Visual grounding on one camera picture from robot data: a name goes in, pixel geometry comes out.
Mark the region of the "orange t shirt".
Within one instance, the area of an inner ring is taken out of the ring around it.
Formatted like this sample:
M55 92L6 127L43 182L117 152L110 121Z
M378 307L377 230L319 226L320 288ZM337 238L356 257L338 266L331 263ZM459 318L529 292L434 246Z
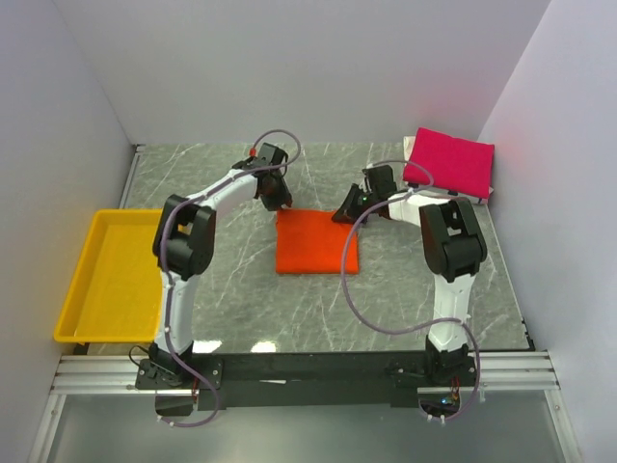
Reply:
M280 275L339 274L352 226L335 223L332 211L277 212L275 271Z

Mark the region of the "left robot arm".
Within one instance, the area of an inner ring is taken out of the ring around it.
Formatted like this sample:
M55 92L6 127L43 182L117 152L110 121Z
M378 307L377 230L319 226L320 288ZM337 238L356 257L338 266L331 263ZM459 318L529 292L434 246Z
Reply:
M148 356L170 387L182 387L192 378L188 358L195 298L200 277L213 259L217 221L251 200L261 200L268 211L292 206L284 179L288 161L284 150L264 143L212 185L165 201L152 244L163 283L161 318Z

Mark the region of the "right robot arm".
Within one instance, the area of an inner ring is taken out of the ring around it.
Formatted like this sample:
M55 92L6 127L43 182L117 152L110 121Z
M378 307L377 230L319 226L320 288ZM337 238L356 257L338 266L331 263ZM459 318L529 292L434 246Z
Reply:
M364 185L354 183L332 220L352 227L340 258L340 281L349 308L372 330L391 336L426 328L423 373L436 385L465 371L479 370L469 348L476 346L468 325L470 293L488 247L471 202L466 198L427 196L424 185L400 189L386 162L362 170ZM355 307L346 282L346 263L357 228L371 214L420 229L423 255L434 276L433 318L416 327L389 330L368 321Z

